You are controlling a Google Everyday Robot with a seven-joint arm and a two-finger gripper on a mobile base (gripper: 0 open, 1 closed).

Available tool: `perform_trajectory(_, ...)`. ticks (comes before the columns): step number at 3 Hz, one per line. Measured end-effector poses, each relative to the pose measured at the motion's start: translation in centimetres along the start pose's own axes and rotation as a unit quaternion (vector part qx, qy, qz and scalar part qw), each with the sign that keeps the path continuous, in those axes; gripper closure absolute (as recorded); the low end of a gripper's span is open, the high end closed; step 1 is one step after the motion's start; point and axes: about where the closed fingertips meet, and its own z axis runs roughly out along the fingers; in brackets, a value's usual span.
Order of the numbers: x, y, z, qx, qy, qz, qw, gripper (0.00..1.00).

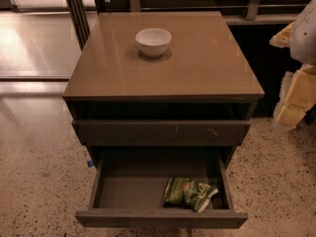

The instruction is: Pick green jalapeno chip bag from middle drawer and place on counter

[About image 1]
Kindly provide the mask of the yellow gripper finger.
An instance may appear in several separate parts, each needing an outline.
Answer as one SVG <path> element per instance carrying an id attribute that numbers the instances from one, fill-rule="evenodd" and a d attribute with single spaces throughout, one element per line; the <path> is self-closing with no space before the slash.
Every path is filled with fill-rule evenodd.
<path id="1" fill-rule="evenodd" d="M 274 111 L 275 129 L 295 129 L 316 104 L 316 66 L 303 64 L 295 72 L 286 72 Z"/>
<path id="2" fill-rule="evenodd" d="M 279 48 L 290 47 L 293 26 L 294 23 L 290 23 L 284 29 L 274 35 L 270 39 L 270 45 Z"/>

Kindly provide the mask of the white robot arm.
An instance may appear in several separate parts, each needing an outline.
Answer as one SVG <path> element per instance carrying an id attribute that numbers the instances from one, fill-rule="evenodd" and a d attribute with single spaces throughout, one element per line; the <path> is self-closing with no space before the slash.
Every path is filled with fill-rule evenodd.
<path id="1" fill-rule="evenodd" d="M 302 64 L 296 72 L 285 73 L 274 111 L 275 130 L 288 132 L 316 105 L 316 0 L 274 35 L 270 45 L 288 47 L 291 58 Z"/>

